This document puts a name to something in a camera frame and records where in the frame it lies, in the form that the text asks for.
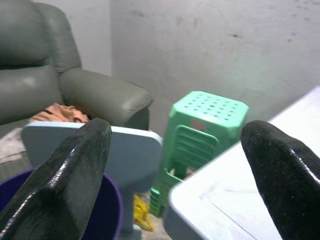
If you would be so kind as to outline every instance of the white tabletop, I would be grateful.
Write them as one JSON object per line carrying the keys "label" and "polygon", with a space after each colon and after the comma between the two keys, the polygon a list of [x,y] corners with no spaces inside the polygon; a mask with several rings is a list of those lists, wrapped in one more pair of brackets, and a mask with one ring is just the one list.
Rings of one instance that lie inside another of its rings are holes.
{"label": "white tabletop", "polygon": [[[270,123],[301,140],[320,156],[320,87]],[[177,219],[185,223],[186,229],[182,229],[183,224],[178,224]],[[164,226],[175,239],[185,238],[183,233],[188,232],[187,228],[200,239],[281,239],[258,193],[240,143],[170,192]]]}

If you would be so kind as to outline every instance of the armchair backrest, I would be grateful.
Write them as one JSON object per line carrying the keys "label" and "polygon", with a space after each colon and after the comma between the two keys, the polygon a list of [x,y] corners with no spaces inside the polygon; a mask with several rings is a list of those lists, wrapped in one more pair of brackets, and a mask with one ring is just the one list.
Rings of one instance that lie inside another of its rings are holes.
{"label": "armchair backrest", "polygon": [[0,125],[63,103],[58,74],[80,66],[61,10],[29,0],[0,0]]}

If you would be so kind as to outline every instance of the concrete wall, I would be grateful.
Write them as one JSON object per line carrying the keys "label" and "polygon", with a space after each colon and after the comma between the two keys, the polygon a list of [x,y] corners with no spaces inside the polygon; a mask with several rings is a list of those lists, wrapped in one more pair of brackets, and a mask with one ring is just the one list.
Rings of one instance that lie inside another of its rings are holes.
{"label": "concrete wall", "polygon": [[60,8],[67,16],[82,66],[112,74],[109,0],[36,0]]}
{"label": "concrete wall", "polygon": [[319,0],[111,0],[113,76],[152,91],[162,134],[202,90],[267,120],[320,84]]}

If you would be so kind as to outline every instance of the yellow bag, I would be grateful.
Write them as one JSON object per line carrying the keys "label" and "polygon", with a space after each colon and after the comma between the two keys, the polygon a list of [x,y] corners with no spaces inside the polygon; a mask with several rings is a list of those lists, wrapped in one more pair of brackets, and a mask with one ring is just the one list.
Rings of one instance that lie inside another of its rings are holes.
{"label": "yellow bag", "polygon": [[149,215],[149,206],[137,195],[134,195],[134,224],[138,225],[143,230],[152,232],[152,225]]}

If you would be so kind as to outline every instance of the green plastic stool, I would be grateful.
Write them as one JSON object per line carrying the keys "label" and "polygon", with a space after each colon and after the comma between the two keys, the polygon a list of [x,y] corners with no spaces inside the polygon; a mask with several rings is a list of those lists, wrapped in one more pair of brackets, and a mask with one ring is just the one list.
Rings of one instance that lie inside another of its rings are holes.
{"label": "green plastic stool", "polygon": [[170,189],[183,182],[187,168],[201,168],[239,141],[248,110],[243,102],[203,91],[193,91],[172,106],[150,193],[151,214],[161,216]]}

